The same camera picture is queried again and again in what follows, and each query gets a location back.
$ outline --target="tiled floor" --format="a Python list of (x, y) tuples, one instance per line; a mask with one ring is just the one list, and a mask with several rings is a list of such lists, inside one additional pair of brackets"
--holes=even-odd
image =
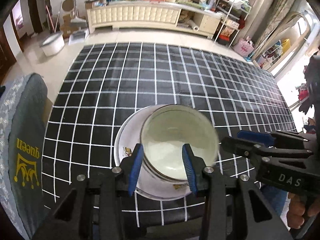
[(204, 49), (243, 60), (232, 49), (214, 43), (204, 36), (150, 29), (120, 29), (119, 31), (112, 31), (111, 28), (96, 29), (92, 35), (89, 35), (85, 43), (71, 46), (66, 44), (56, 56), (46, 57), (42, 49), (39, 48), (39, 43), (46, 35), (48, 35), (48, 32), (43, 32), (31, 39), (25, 48), (25, 52), (18, 55), (17, 63), (11, 68), (3, 83), (21, 75), (37, 72), (42, 75), (48, 87), (48, 98), (51, 102), (54, 102), (68, 68), (84, 45), (128, 41), (156, 42)]

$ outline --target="human hand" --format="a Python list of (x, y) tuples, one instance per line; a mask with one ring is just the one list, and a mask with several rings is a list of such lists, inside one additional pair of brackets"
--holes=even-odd
[[(288, 227), (299, 229), (304, 223), (302, 217), (306, 211), (304, 203), (301, 202), (298, 195), (289, 193), (288, 198), (291, 199), (289, 205), (289, 211), (287, 213)], [(320, 212), (320, 198), (317, 198), (315, 202), (308, 209), (308, 216), (313, 217)]]

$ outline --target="patterned curtain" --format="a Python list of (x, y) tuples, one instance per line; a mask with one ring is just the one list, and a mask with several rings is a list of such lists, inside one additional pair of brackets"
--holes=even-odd
[(270, 19), (268, 20), (268, 26), (263, 34), (260, 36), (258, 41), (255, 44), (255, 48), (257, 48), (266, 37), (276, 28), (279, 23), (284, 19), (284, 17), (290, 11), (295, 0), (278, 0), (274, 10), (271, 14)]

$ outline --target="silver bolt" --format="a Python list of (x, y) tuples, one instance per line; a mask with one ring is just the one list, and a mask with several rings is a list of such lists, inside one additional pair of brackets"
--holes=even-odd
[(248, 176), (248, 175), (245, 175), (245, 174), (242, 174), (242, 175), (240, 176), (240, 179), (241, 179), (242, 181), (248, 181), (248, 180), (249, 180), (249, 176)]
[(113, 168), (112, 168), (112, 172), (118, 174), (118, 173), (121, 172), (121, 168), (120, 168), (120, 167), (113, 167)]
[(77, 176), (77, 181), (84, 181), (85, 180), (85, 175), (80, 174)]
[(268, 157), (262, 157), (262, 160), (263, 160), (264, 162), (269, 162), (269, 161), (270, 161), (270, 158), (268, 158)]
[(213, 173), (213, 168), (210, 167), (210, 166), (207, 166), (207, 167), (204, 168), (204, 171), (205, 171), (206, 173)]

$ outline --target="checkered tablecloth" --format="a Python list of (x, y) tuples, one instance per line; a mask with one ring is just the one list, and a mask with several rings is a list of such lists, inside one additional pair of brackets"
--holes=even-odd
[[(293, 131), (293, 118), (272, 75), (247, 63), (178, 46), (115, 43), (85, 46), (71, 66), (47, 126), (42, 184), (52, 208), (79, 174), (113, 167), (123, 122), (150, 105), (182, 104), (203, 113), (219, 138), (239, 130)], [(255, 177), (247, 159), (220, 149), (221, 173)], [(138, 227), (187, 221), (203, 214), (204, 199), (155, 201), (135, 193), (122, 200)]]

